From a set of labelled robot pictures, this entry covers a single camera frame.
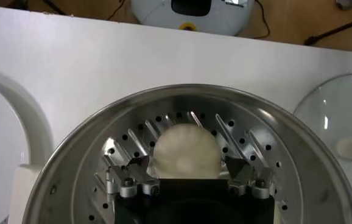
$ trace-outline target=metal clamp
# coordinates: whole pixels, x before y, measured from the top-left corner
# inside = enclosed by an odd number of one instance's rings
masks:
[[[259,177],[252,185],[252,195],[255,198],[267,199],[270,196],[270,188],[272,185],[272,170],[263,168]]]
[[[253,179],[254,170],[249,164],[245,164],[237,175],[228,180],[229,193],[234,196],[242,196]]]
[[[137,195],[138,184],[142,185],[146,195],[156,196],[160,193],[160,181],[146,173],[149,157],[134,158],[125,169],[115,166],[108,155],[104,155],[104,158],[109,165],[106,171],[107,194],[119,193],[123,198],[134,197]]]

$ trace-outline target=transparent dome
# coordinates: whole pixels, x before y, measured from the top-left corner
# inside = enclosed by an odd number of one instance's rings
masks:
[[[294,114],[328,146],[352,185],[352,74],[322,83]]]

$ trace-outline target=dough ball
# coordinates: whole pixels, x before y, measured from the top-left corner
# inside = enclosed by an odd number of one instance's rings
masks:
[[[194,124],[178,124],[157,140],[153,163],[160,178],[216,179],[220,147],[214,136]]]

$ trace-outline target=bolt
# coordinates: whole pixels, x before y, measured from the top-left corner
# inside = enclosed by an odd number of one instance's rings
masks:
[[[230,186],[229,193],[232,196],[238,196],[238,194],[239,194],[238,188]]]
[[[128,177],[124,180],[124,184],[128,187],[132,186],[134,184],[134,180],[131,177]]]
[[[264,187],[266,182],[264,180],[256,180],[256,187]]]
[[[114,152],[115,152],[115,149],[114,149],[114,148],[110,148],[110,149],[108,150],[108,153],[109,153],[109,154],[114,154]]]
[[[158,186],[153,186],[151,189],[150,189],[150,194],[152,196],[157,196],[158,194],[160,193],[160,188]]]

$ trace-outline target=stainless steel bowl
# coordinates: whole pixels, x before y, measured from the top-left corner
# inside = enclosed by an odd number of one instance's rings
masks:
[[[171,125],[195,123],[216,134],[227,155],[274,172],[282,223],[352,224],[352,190],[323,143],[282,108],[222,86],[174,85],[143,91],[100,110],[58,147],[38,178],[23,223],[113,223],[103,208],[110,145],[151,155]]]

